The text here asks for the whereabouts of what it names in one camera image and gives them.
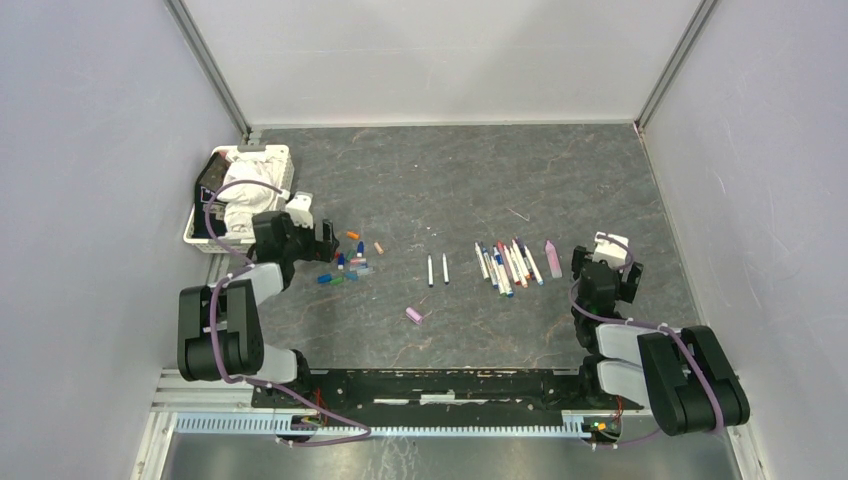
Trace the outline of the white marker light-blue cap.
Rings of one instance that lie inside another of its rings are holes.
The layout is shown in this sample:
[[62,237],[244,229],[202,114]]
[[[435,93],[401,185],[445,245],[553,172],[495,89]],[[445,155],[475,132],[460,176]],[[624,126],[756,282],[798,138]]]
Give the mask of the white marker light-blue cap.
[[539,270],[539,268],[538,268],[538,266],[535,262],[535,259],[532,255],[532,252],[530,251],[530,249],[527,246],[524,246],[523,249],[524,249],[524,256],[526,257],[527,264],[529,265],[529,271],[530,271],[531,277],[536,281],[536,283],[538,285],[542,286],[544,284],[544,279],[542,277],[541,271]]

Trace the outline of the white marker red cap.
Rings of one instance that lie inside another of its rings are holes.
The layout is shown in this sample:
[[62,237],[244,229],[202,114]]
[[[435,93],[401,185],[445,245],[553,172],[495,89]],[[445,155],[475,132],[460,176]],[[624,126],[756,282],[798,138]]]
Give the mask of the white marker red cap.
[[498,248],[505,259],[505,264],[507,265],[507,270],[509,271],[511,278],[513,279],[513,283],[515,285],[520,285],[521,281],[523,280],[523,276],[521,275],[520,270],[515,264],[511,248],[503,242],[498,242]]

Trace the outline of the lilac highlighter cap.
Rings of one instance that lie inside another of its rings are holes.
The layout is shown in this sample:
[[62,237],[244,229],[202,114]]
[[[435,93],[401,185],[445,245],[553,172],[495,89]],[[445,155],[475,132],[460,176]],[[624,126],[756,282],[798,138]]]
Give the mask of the lilac highlighter cap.
[[421,325],[424,319],[424,316],[412,307],[407,307],[405,309],[405,315],[410,321],[417,325]]

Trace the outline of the white marker dark-blue cap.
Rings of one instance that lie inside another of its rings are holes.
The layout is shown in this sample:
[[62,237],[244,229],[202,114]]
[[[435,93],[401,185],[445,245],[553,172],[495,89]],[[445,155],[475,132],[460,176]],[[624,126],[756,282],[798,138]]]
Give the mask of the white marker dark-blue cap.
[[449,263],[446,253],[442,253],[441,256],[441,264],[442,264],[442,278],[445,285],[450,284],[450,274],[449,274]]

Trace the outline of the lilac highlighter pen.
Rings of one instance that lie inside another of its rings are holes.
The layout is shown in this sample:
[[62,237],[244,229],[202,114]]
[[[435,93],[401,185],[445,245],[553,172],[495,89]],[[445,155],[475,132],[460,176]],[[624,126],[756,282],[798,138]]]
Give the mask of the lilac highlighter pen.
[[551,240],[547,240],[544,246],[545,255],[550,269],[550,274],[553,279],[563,277],[560,259],[555,245]]

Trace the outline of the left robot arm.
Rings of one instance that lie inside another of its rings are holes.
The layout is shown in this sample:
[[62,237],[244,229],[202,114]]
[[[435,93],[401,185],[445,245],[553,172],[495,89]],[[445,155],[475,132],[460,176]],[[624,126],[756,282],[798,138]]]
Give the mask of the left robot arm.
[[339,241],[329,219],[302,226],[288,213],[266,212],[254,222],[256,240],[248,249],[253,267],[180,292],[178,370],[186,381],[245,377],[276,383],[281,400],[302,407],[314,394],[306,360],[297,350],[265,343],[259,306],[290,286],[296,262],[331,262]]

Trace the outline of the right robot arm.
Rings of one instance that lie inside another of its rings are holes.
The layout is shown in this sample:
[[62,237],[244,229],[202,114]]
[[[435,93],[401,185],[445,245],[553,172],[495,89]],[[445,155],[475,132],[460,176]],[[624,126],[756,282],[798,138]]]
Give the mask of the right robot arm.
[[576,338],[590,354],[580,400],[602,408],[619,396],[647,407],[668,436],[746,424],[747,394],[711,328],[650,324],[619,311],[635,300],[643,270],[621,239],[573,250],[568,299]]

